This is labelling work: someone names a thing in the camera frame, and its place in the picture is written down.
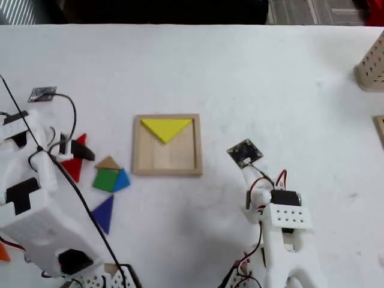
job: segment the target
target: wooden block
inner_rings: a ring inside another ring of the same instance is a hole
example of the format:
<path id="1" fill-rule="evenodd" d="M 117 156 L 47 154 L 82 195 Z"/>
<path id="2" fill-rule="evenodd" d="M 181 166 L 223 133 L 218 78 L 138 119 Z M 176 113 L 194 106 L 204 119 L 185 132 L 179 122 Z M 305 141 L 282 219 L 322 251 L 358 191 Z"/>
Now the wooden block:
<path id="1" fill-rule="evenodd" d="M 373 118 L 373 120 L 374 120 L 374 123 L 376 125 L 377 132 L 378 132 L 378 134 L 380 136 L 382 144 L 384 146 L 384 115 L 375 116 Z"/>
<path id="2" fill-rule="evenodd" d="M 164 143 L 141 119 L 192 119 L 171 141 Z M 200 118 L 198 114 L 137 115 L 134 121 L 133 174 L 202 174 Z"/>

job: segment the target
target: electrical wire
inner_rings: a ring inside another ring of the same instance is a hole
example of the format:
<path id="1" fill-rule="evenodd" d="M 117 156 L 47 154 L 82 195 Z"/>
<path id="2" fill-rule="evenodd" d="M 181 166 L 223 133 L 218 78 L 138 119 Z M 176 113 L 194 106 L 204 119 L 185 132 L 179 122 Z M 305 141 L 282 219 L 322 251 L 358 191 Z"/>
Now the electrical wire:
<path id="1" fill-rule="evenodd" d="M 10 115 L 7 112 L 0 111 L 1 116 L 9 117 Z"/>
<path id="2" fill-rule="evenodd" d="M 259 281 L 252 277 L 250 274 L 249 275 L 244 275 L 243 273 L 240 272 L 240 269 L 241 269 L 241 266 L 243 265 L 243 263 L 245 261 L 247 261 L 256 251 L 257 249 L 259 249 L 260 247 L 260 244 L 261 244 L 261 241 L 262 241 L 262 233 L 263 233 L 263 229 L 262 229 L 262 223 L 259 222 L 259 226 L 260 226 L 260 234 L 259 234 L 259 240 L 257 242 L 257 245 L 256 247 L 251 251 L 249 252 L 248 254 L 246 254 L 240 261 L 239 261 L 239 265 L 237 267 L 237 273 L 238 275 L 244 277 L 242 280 L 240 280 L 239 282 L 236 283 L 235 285 L 235 288 L 239 287 L 241 283 L 243 283 L 244 281 L 248 280 L 248 279 L 252 279 L 254 281 L 256 281 L 256 283 L 259 285 L 259 288 L 262 288 L 262 286 L 260 285 Z"/>
<path id="3" fill-rule="evenodd" d="M 25 117 L 24 117 L 22 111 L 20 110 L 19 105 L 17 105 L 16 100 L 14 99 L 14 97 L 13 97 L 13 95 L 12 95 L 12 93 L 11 93 L 11 91 L 10 91 L 8 85 L 7 85 L 7 83 L 5 82 L 5 79 L 3 78 L 3 76 L 2 76 L 1 74 L 0 74 L 0 78 L 2 79 L 2 81 L 3 81 L 4 85 L 5 85 L 5 87 L 6 87 L 7 91 L 8 91 L 8 93 L 9 93 L 9 95 L 10 95 L 10 97 L 11 97 L 11 99 L 13 100 L 13 103 L 15 104 L 17 110 L 19 111 L 19 114 L 20 114 L 21 118 L 23 118 L 23 121 L 24 121 L 24 123 L 25 123 L 25 125 L 26 125 L 28 131 L 30 132 L 32 138 L 34 139 L 34 141 L 35 141 L 35 143 L 36 143 L 36 145 L 37 145 L 37 150 L 38 150 L 38 152 L 43 151 L 44 149 L 38 144 L 38 142 L 37 142 L 37 140 L 36 140 L 36 138 L 35 138 L 35 136 L 34 136 L 32 130 L 31 130 L 31 128 L 29 127 L 29 125 L 28 125 L 28 123 L 27 123 L 27 121 L 26 121 L 26 119 L 25 119 Z M 70 97 L 68 97 L 68 96 L 66 96 L 66 95 L 64 95 L 64 94 L 59 94 L 59 93 L 55 93 L 54 95 L 56 95 L 56 96 L 62 96 L 62 97 L 65 97 L 65 98 L 69 99 L 70 102 L 71 102 L 71 104 L 72 104 L 72 107 L 73 107 L 73 111 L 74 111 L 74 124 L 73 124 L 73 128 L 72 128 L 70 137 L 69 137 L 68 140 L 66 140 L 66 142 L 67 142 L 67 141 L 71 140 L 71 138 L 72 138 L 72 136 L 73 136 L 73 133 L 74 133 L 74 129 L 75 129 L 75 127 L 76 127 L 76 121 L 77 121 L 76 108 L 75 108 L 74 103 L 73 103 L 73 101 L 72 101 L 72 99 L 71 99 Z M 123 279 L 122 283 L 123 283 L 124 288 L 127 288 L 127 281 L 126 281 L 126 278 L 125 278 L 125 274 L 124 274 L 124 272 L 123 272 L 123 270 L 122 270 L 122 268 L 121 268 L 121 264 L 118 262 L 118 260 L 117 260 L 117 258 L 116 258 L 116 256 L 115 256 L 114 252 L 112 251 L 112 249 L 111 249 L 111 247 L 110 247 L 110 245 L 109 245 L 109 243 L 108 243 L 106 237 L 105 237 L 104 234 L 103 234 L 103 231 L 101 231 L 99 225 L 97 224 L 95 218 L 93 217 L 91 210 L 89 210 L 89 207 L 88 207 L 88 205 L 87 205 L 87 203 L 86 203 L 86 201 L 85 201 L 85 199 L 84 199 L 84 197 L 83 197 L 81 191 L 80 191 L 79 188 L 76 186 L 76 184 L 73 182 L 73 180 L 71 179 L 71 176 L 69 176 L 69 174 L 67 173 L 67 171 L 61 166 L 61 164 L 60 164 L 59 162 L 57 162 L 56 158 L 50 154 L 50 152 L 52 151 L 52 148 L 53 148 L 55 145 L 59 145 L 59 144 L 61 144 L 61 141 L 58 142 L 58 143 L 56 143 L 56 144 L 54 144 L 54 145 L 52 145 L 51 148 L 48 150 L 47 153 L 48 153 L 50 159 L 52 160 L 52 162 L 57 166 L 57 168 L 60 170 L 60 172 L 65 176 L 65 178 L 67 179 L 67 181 L 71 184 L 72 188 L 75 190 L 76 194 L 78 195 L 78 197 L 79 197 L 81 203 L 83 204 L 83 206 L 84 206 L 84 208 L 85 208 L 85 211 L 87 212 L 88 216 L 89 216 L 90 219 L 92 220 L 94 226 L 95 226 L 96 229 L 97 229 L 97 232 L 100 234 L 101 238 L 103 239 L 104 244 L 106 245 L 106 247 L 107 247 L 107 249 L 108 249 L 110 255 L 111 255 L 112 258 L 113 258 L 113 261 L 115 262 L 116 266 L 118 267 L 118 269 L 119 269 L 119 271 L 120 271 L 120 273 L 121 273 L 121 277 L 122 277 L 122 279 Z"/>
<path id="4" fill-rule="evenodd" d="M 252 277 L 252 276 L 247 276 L 247 277 L 243 278 L 242 280 L 240 280 L 239 282 L 237 282 L 237 283 L 235 284 L 234 288 L 238 288 L 238 287 L 240 287 L 241 283 L 243 283 L 243 282 L 245 282 L 245 281 L 247 281 L 247 280 L 249 280 L 249 279 L 254 280 L 254 281 L 257 283 L 257 285 L 259 286 L 259 288 L 262 288 L 260 282 L 259 282 L 256 278 L 254 278 L 254 277 Z"/>
<path id="5" fill-rule="evenodd" d="M 68 143 L 68 142 L 72 139 L 73 134 L 74 134 L 74 131 L 75 131 L 75 129 L 76 129 L 76 124 L 77 124 L 77 112 L 76 112 L 76 107 L 75 107 L 75 105 L 74 105 L 74 103 L 73 103 L 73 100 L 71 99 L 71 97 L 69 97 L 69 96 L 67 96 L 67 95 L 65 95 L 65 94 L 61 94 L 61 93 L 45 93 L 45 94 L 39 96 L 39 98 L 40 98 L 40 97 L 43 97 L 43 96 L 49 96 L 49 95 L 51 95 L 51 96 L 53 96 L 53 97 L 54 97 L 54 96 L 60 96 L 60 97 L 64 97 L 64 98 L 68 99 L 68 100 L 70 101 L 71 105 L 72 105 L 72 108 L 73 108 L 73 115 L 74 115 L 74 116 L 73 116 L 73 126 L 72 126 L 72 130 L 71 130 L 71 133 L 70 133 L 68 139 L 64 139 L 64 140 L 58 141 L 58 142 L 56 142 L 55 144 L 53 144 L 53 145 L 49 148 L 49 150 L 48 150 L 48 153 L 51 154 L 52 149 L 53 149 L 54 147 L 56 147 L 57 145 L 63 144 L 63 143 Z M 52 140 L 48 143 L 48 146 L 50 146 L 50 145 L 52 144 L 52 142 L 54 141 L 54 139 L 55 139 L 55 137 L 56 137 L 56 131 L 55 131 L 55 129 L 54 129 L 53 127 L 51 127 L 51 126 L 50 126 L 50 128 L 53 130 L 53 137 L 52 137 Z M 38 148 L 37 151 L 36 151 L 35 153 L 33 153 L 32 155 L 30 155 L 30 156 L 28 157 L 28 164 L 29 164 L 29 166 L 30 166 L 35 172 L 37 172 L 37 171 L 36 171 L 35 168 L 33 168 L 32 164 L 31 164 L 31 159 L 32 159 L 33 156 L 35 156 L 36 154 L 38 154 L 38 153 L 41 152 L 42 150 L 43 150 L 42 148 L 41 148 L 41 149 Z"/>
<path id="6" fill-rule="evenodd" d="M 287 170 L 286 169 L 283 169 L 280 172 L 280 174 L 276 180 L 276 186 L 280 183 L 281 177 L 283 177 L 283 175 L 284 175 L 284 190 L 286 190 L 287 189 Z"/>
<path id="7" fill-rule="evenodd" d="M 12 247 L 12 248 L 15 248 L 15 249 L 19 249 L 19 250 L 22 250 L 23 252 L 25 252 L 25 248 L 23 246 L 21 246 L 19 244 L 16 244 L 16 243 L 12 243 L 10 241 L 7 241 L 7 240 L 5 240 L 1 236 L 0 236 L 0 242 L 2 242 L 6 246 L 9 246 L 9 247 Z"/>
<path id="8" fill-rule="evenodd" d="M 37 170 L 32 166 L 32 163 L 31 163 L 31 159 L 33 156 L 35 156 L 36 154 L 40 153 L 41 151 L 44 151 L 44 149 L 42 147 L 38 147 L 37 150 L 35 152 L 33 152 L 29 157 L 28 157 L 28 164 L 29 166 L 33 169 L 33 171 L 35 171 L 37 173 Z"/>
<path id="9" fill-rule="evenodd" d="M 73 100 L 71 99 L 71 97 L 65 95 L 65 94 L 61 94 L 61 93 L 45 93 L 43 94 L 42 96 L 40 97 L 43 97 L 43 96 L 60 96 L 60 97 L 64 97 L 66 99 L 68 99 L 72 105 L 72 108 L 73 108 L 73 126 L 72 126 L 72 130 L 71 130 L 71 133 L 69 135 L 69 137 L 67 139 L 64 139 L 64 140 L 61 140 L 61 141 L 58 141 L 56 142 L 55 144 L 53 144 L 49 150 L 48 150 L 48 153 L 51 154 L 52 152 L 52 149 L 60 144 L 64 144 L 64 143 L 68 143 L 70 140 L 72 140 L 72 137 L 73 137 L 73 133 L 76 129 L 76 124 L 77 124 L 77 112 L 76 112 L 76 106 L 74 105 L 73 103 Z"/>
<path id="10" fill-rule="evenodd" d="M 261 169 L 257 168 L 255 165 L 253 165 L 253 163 L 249 163 L 248 164 L 249 166 L 253 167 L 256 171 L 258 171 L 261 175 L 263 175 L 263 177 L 265 179 L 267 179 L 273 186 L 273 188 L 275 188 L 275 184 L 274 182 L 272 181 L 272 179 L 265 173 L 263 172 Z"/>
<path id="11" fill-rule="evenodd" d="M 52 126 L 50 126 L 49 128 L 51 128 L 51 130 L 53 131 L 53 136 L 51 141 L 47 144 L 47 146 L 50 146 L 56 137 L 56 130 Z"/>
<path id="12" fill-rule="evenodd" d="M 40 276 L 42 276 L 43 278 L 52 278 L 52 276 L 50 276 L 49 274 L 47 274 L 46 271 L 42 271 Z"/>
<path id="13" fill-rule="evenodd" d="M 262 229 L 262 223 L 261 223 L 261 222 L 259 222 L 259 225 L 260 225 L 260 235 L 259 235 L 259 240 L 258 240 L 258 242 L 257 242 L 256 247 L 255 247 L 251 252 L 249 252 L 248 254 L 246 254 L 246 255 L 240 260 L 240 263 L 239 263 L 239 265 L 238 265 L 237 270 L 238 270 L 238 274 L 239 274 L 240 276 L 248 277 L 247 275 L 244 275 L 244 274 L 240 273 L 240 268 L 241 268 L 242 264 L 243 264 L 245 261 L 247 261 L 247 259 L 249 259 L 249 257 L 251 257 L 251 256 L 257 251 L 257 249 L 259 249 L 259 247 L 260 247 L 260 243 L 261 243 L 261 241 L 262 241 L 262 232 L 263 232 L 263 229 Z"/>

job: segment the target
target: tangram piece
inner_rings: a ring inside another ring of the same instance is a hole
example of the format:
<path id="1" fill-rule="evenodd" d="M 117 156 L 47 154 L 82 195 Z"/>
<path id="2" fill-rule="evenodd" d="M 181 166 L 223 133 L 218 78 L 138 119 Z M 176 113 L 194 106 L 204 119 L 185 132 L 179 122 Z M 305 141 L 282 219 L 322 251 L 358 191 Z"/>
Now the tangram piece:
<path id="1" fill-rule="evenodd" d="M 113 192 L 113 188 L 115 187 L 118 176 L 119 171 L 99 169 L 93 183 L 93 187 L 103 191 Z"/>
<path id="2" fill-rule="evenodd" d="M 121 168 L 117 165 L 111 156 L 104 158 L 101 162 L 96 165 L 97 169 L 112 169 L 120 170 Z"/>
<path id="3" fill-rule="evenodd" d="M 79 138 L 76 139 L 76 141 L 79 144 L 85 145 L 86 140 L 86 133 L 81 135 Z M 76 183 L 80 182 L 80 174 L 82 171 L 82 164 L 83 160 L 79 158 L 73 158 L 68 161 L 63 161 L 61 165 L 64 167 L 64 169 L 68 172 L 69 175 L 73 178 L 73 180 Z"/>
<path id="4" fill-rule="evenodd" d="M 130 180 L 128 178 L 128 175 L 124 169 L 121 169 L 119 172 L 119 176 L 115 182 L 115 186 L 113 188 L 113 192 L 119 191 L 121 189 L 124 189 L 125 187 L 129 186 Z"/>
<path id="5" fill-rule="evenodd" d="M 192 119 L 142 119 L 142 123 L 164 143 L 171 141 L 191 122 Z"/>
<path id="6" fill-rule="evenodd" d="M 110 228 L 110 219 L 112 217 L 112 207 L 113 207 L 113 195 L 110 196 L 105 202 L 103 202 L 99 207 L 92 211 L 92 215 L 100 225 L 100 227 L 106 232 L 109 233 Z"/>
<path id="7" fill-rule="evenodd" d="M 5 249 L 4 245 L 0 243 L 0 260 L 10 262 L 11 259 L 7 253 L 7 250 Z"/>

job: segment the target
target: yellow triangle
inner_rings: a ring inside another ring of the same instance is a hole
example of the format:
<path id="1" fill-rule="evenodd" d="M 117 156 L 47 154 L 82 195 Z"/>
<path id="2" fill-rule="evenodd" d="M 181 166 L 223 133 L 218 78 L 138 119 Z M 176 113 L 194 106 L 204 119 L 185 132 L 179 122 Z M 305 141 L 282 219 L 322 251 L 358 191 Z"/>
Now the yellow triangle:
<path id="1" fill-rule="evenodd" d="M 171 141 L 190 122 L 192 119 L 142 119 L 142 123 L 164 143 Z"/>

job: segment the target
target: circuit board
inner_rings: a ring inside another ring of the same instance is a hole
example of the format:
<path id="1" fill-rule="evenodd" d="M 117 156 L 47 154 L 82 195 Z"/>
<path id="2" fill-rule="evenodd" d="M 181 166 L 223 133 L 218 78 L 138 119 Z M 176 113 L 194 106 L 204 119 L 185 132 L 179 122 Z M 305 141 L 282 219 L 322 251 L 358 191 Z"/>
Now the circuit board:
<path id="1" fill-rule="evenodd" d="M 227 153 L 240 168 L 244 168 L 249 163 L 253 163 L 263 157 L 263 154 L 250 139 L 245 139 L 243 142 L 229 148 Z"/>

